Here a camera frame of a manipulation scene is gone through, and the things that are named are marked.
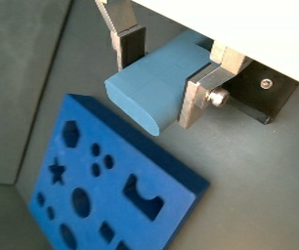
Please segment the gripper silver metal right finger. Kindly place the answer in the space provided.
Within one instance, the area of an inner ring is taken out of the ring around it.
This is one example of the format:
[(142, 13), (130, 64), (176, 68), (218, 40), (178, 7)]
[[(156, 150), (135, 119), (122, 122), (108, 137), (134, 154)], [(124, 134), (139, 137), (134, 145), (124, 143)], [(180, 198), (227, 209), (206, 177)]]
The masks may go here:
[(187, 79), (179, 113), (179, 125), (188, 129), (204, 115), (210, 105), (222, 107), (230, 93), (223, 84), (250, 65), (252, 59), (219, 41), (214, 41), (210, 62)]

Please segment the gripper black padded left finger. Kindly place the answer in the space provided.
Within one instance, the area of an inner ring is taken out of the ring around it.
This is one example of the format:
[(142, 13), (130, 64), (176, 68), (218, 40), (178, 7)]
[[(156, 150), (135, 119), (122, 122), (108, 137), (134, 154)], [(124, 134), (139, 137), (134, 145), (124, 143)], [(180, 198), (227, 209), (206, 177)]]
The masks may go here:
[(118, 67), (123, 70), (146, 56), (147, 28), (138, 23), (132, 0), (95, 0), (111, 32)]

